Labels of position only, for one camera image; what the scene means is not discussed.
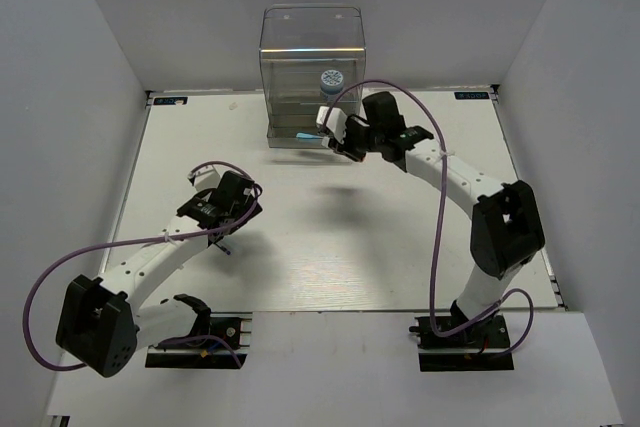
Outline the purple pen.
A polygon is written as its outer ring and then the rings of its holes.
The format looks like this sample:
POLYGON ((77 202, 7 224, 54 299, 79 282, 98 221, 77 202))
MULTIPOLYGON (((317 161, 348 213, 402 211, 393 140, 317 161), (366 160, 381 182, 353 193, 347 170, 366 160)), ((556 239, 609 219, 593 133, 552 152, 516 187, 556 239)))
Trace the purple pen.
POLYGON ((230 249, 229 249, 228 247, 226 247, 224 244, 219 243, 219 244, 217 244, 217 246, 218 246, 218 248, 219 248, 222 252, 224 252, 226 255, 231 255, 231 251, 230 251, 230 249))

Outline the blue capped glue tube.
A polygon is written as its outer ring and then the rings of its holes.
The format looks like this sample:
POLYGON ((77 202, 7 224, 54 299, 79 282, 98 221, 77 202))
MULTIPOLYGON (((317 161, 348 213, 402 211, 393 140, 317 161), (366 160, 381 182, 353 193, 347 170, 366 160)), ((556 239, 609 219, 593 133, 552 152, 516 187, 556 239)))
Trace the blue capped glue tube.
POLYGON ((323 139, 323 137, 319 135, 299 132, 296 134, 296 139, 300 141, 320 142, 323 139))

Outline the blue white patterned jar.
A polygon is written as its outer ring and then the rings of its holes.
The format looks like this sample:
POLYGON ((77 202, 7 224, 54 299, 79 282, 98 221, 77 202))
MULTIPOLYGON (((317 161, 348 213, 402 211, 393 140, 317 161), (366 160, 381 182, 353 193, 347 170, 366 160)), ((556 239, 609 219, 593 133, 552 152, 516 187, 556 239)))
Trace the blue white patterned jar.
POLYGON ((344 88, 344 75, 336 69, 325 70, 320 75, 320 92, 321 96, 329 102, 335 98, 344 88))

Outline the clear acrylic drawer organizer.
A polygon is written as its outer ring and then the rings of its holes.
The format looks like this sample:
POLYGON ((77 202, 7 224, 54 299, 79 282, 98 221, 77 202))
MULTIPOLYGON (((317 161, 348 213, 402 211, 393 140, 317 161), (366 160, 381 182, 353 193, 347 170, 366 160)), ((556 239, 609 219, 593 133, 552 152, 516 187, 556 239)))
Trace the clear acrylic drawer organizer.
POLYGON ((271 148, 313 148, 296 139, 299 132, 317 134, 321 106, 338 100, 347 114, 359 112, 360 87, 327 102, 320 75, 343 73, 344 88, 364 79, 366 42, 361 10, 345 4, 274 4, 265 9, 259 44, 262 87, 271 148))

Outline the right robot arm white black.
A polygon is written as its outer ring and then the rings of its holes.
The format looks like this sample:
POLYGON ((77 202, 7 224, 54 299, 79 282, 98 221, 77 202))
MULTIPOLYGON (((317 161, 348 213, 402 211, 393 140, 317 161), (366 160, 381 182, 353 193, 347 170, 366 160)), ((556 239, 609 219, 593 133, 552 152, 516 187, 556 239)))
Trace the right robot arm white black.
POLYGON ((511 296, 513 278, 546 244, 533 189, 522 180, 507 183, 491 178, 447 150, 438 132, 408 125, 389 92, 365 97, 362 106, 363 116, 320 107, 316 124, 322 143, 354 162, 376 153, 439 191, 433 267, 439 262, 447 202, 468 216, 474 265, 451 305, 449 326, 442 329, 432 319, 430 330, 439 338, 475 345, 488 332, 486 319, 511 296))

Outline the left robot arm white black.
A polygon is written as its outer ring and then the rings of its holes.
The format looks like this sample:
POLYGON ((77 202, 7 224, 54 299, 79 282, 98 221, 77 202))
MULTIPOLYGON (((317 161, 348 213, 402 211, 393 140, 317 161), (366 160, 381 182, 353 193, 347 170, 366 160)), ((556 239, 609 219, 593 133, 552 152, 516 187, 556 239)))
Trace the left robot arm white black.
POLYGON ((57 345, 109 378, 140 349, 214 341, 204 301, 184 293, 147 300, 190 259, 259 215, 261 193, 252 179, 227 171, 216 186, 179 207, 158 240, 144 242, 121 266, 93 279, 76 277, 65 293, 57 345))

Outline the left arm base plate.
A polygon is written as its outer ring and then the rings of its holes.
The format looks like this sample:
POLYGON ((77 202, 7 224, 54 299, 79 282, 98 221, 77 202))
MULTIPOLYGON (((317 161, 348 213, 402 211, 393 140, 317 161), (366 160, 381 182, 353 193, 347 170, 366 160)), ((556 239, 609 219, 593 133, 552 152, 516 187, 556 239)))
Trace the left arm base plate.
POLYGON ((252 313, 215 313, 195 340, 166 347, 150 347, 145 357, 149 369, 239 370, 251 343, 252 313))

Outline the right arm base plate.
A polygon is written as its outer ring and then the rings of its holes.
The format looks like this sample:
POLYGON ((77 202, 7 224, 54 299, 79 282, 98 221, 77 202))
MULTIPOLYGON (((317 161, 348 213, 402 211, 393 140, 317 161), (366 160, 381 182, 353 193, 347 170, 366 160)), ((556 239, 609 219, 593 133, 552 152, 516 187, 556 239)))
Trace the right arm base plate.
POLYGON ((490 372, 512 371, 511 341, 502 315, 497 315, 470 331, 450 337, 438 337, 431 329, 430 318, 416 317, 409 334, 417 339, 421 372, 490 372))

